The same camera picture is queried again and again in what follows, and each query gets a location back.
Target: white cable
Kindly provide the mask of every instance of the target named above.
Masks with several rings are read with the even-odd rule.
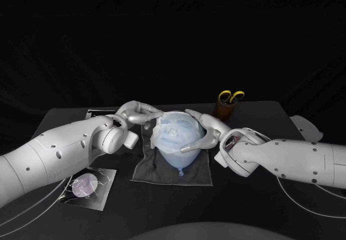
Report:
[[[21,214],[24,214],[34,206],[37,206],[37,204],[41,203],[41,201],[52,195],[52,193],[56,191],[56,189],[59,188],[59,186],[63,184],[66,178],[60,181],[59,185],[56,186],[56,188],[52,190],[52,192],[24,210],[21,211],[13,218],[10,218],[5,222],[2,222],[0,224],[0,227],[8,223],[11,220],[14,220]]]
[[[346,219],[346,216],[328,216],[328,215],[320,214],[320,213],[308,210],[307,208],[304,208],[304,207],[294,201],[294,199],[291,198],[291,196],[288,195],[288,193],[286,193],[286,191],[285,191],[285,189],[284,189],[284,187],[282,187],[282,185],[281,185],[279,178],[278,178],[278,177],[275,177],[275,178],[276,178],[278,184],[279,184],[279,186],[281,186],[281,189],[282,189],[286,197],[291,199],[291,201],[292,201],[304,210],[307,210],[310,213],[312,213],[312,214],[315,214],[315,215],[320,215],[320,216],[323,216],[323,217],[328,217],[328,218],[333,218],[333,219]]]
[[[333,192],[330,192],[327,189],[324,189],[321,186],[315,185],[315,187],[318,187],[323,191],[325,191],[328,194],[334,195],[336,197],[341,198],[341,199],[346,199],[344,196],[340,196],[337,194],[334,194]]]
[[[8,234],[11,234],[11,233],[14,233],[18,229],[21,229],[24,226],[27,226],[43,214],[44,214],[44,212],[50,209],[50,207],[54,205],[54,203],[57,202],[57,200],[59,200],[59,198],[60,198],[60,196],[63,195],[63,193],[64,193],[64,191],[66,191],[66,188],[67,188],[67,186],[69,186],[69,182],[70,182],[70,179],[72,179],[72,176],[70,176],[70,178],[69,178],[69,181],[67,181],[67,184],[66,184],[66,187],[64,187],[64,189],[63,189],[63,191],[62,191],[62,193],[60,193],[60,195],[59,195],[59,197],[56,198],[56,200],[54,200],[54,202],[52,203],[52,205],[47,207],[47,209],[41,212],[41,214],[28,222],[28,223],[26,223],[21,227],[18,227],[17,229],[14,229],[13,231],[10,231],[8,233],[5,233],[5,234],[2,234],[1,236],[0,236],[0,238],[1,237],[4,237],[5,235],[8,235]]]

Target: brown cup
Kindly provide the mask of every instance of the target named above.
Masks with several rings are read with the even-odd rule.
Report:
[[[232,115],[232,112],[233,112],[233,109],[235,109],[235,106],[236,106],[236,103],[237,103],[236,97],[233,98],[233,103],[232,104],[225,104],[220,101],[220,98],[217,97],[217,101],[216,101],[216,104],[214,104],[212,116],[214,118],[217,118],[222,122],[225,122],[229,119],[229,117]]]

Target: dark table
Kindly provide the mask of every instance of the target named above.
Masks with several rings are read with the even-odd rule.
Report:
[[[193,109],[212,114],[214,104],[157,105],[163,111]],[[118,107],[53,108],[37,127],[33,138],[46,130],[85,118],[88,109],[116,110]],[[239,102],[226,124],[248,127],[271,139],[302,140],[275,101]],[[139,134],[139,126],[131,128]],[[93,240],[128,239],[160,227],[191,222],[227,222],[276,232],[294,239],[344,239],[346,220],[317,216],[302,210],[285,196],[276,177],[261,166],[246,178],[213,160],[219,146],[209,150],[210,186],[174,186],[132,182],[137,163],[142,159],[142,142],[132,150],[102,155],[92,167],[115,169],[103,211],[56,203],[41,217],[7,239]],[[312,211],[346,216],[346,200],[323,192],[312,184],[281,180],[289,195]],[[59,183],[21,196],[0,209],[0,222],[26,209]],[[52,196],[13,222],[0,227],[0,235],[30,221],[47,208],[63,186]]]

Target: blue balloon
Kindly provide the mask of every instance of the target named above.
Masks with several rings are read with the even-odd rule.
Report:
[[[157,147],[167,163],[177,168],[183,176],[183,168],[194,161],[200,149],[181,153],[180,148],[204,136],[204,129],[197,120],[181,111],[168,111],[155,120],[152,135],[150,138],[151,148]]]

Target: scissors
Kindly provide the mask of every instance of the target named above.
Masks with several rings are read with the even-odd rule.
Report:
[[[233,101],[233,98],[236,97],[236,100],[239,101],[243,98],[243,91],[236,91],[233,94],[230,93],[229,90],[225,90],[220,92],[217,95],[219,100],[222,101],[223,104],[230,104]]]

